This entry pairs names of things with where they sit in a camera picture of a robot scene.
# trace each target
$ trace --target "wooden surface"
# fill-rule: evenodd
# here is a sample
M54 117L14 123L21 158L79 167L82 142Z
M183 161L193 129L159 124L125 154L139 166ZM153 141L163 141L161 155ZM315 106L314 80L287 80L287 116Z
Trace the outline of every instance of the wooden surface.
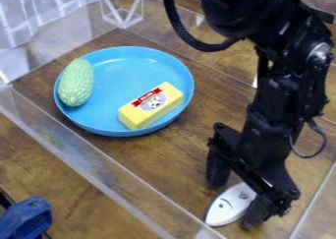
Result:
M187 7L193 2L178 0L178 4ZM178 119L158 132L129 139L99 137L77 128L61 115L51 100L53 82L67 62L99 48L118 45L147 46L174 55L189 67L195 81L193 101ZM229 54L246 55L241 51L243 46L239 44ZM223 66L223 73L231 67L238 70L238 63ZM126 30L111 30L35 69L13 83L13 87L171 201L203 219L210 201L222 190L209 190L205 181L210 126L221 121L235 130L241 129L245 106L254 92L238 77L225 76ZM155 237L2 116L0 122L0 184L15 200L30 195L42 195L49 200L54 216L49 230L53 238ZM322 155L306 160L290 155L287 159L289 173L301 190L301 198L293 202L291 212L283 218L271 217L249 232L239 228L238 222L217 228L227 238L289 237L334 160L334 125L323 120L318 123L329 141ZM309 152L318 146L318 140L303 131L297 145ZM231 175L227 184L235 181Z

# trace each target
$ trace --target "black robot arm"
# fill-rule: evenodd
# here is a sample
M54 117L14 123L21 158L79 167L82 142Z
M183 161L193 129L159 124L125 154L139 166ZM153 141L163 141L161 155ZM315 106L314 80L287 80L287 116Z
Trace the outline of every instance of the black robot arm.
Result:
M167 18L181 35L181 22L169 16L171 3L163 0ZM238 132L214 123L206 167L210 187L226 182L231 170L257 193L242 220L242 226L253 228L271 215L282 216L298 199L285 167L290 151L313 157L325 146L313 117L321 115L327 102L323 90L333 42L326 26L298 0L201 3L209 26L231 42L247 38L258 55L257 90L243 128ZM307 156L294 149L303 123L322 138L321 148Z

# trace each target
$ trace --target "white object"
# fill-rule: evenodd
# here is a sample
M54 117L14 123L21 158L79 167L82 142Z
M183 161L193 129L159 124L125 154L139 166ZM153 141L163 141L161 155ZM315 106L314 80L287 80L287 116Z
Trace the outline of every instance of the white object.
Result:
M254 197L255 193L245 183L231 186L214 198L209 206L206 225L222 226L241 218Z

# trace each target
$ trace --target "butter package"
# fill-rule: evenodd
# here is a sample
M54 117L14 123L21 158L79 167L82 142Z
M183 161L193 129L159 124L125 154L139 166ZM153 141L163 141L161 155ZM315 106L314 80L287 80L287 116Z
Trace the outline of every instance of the butter package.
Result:
M183 94L162 83L118 109L119 121L131 129L147 127L181 103Z

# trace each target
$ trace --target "blue bowl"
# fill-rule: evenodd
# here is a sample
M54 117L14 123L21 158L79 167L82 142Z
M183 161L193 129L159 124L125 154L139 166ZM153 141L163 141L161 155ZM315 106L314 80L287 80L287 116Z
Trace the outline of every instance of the blue bowl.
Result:
M94 51L79 58L89 61L94 85L89 99L78 107L67 107L57 95L61 73L53 85L58 110L86 131L110 137L133 137L165 127L187 106L194 91L189 69L171 55L146 47L121 46ZM118 120L118 108L167 82L183 94L183 101L146 128L130 130Z

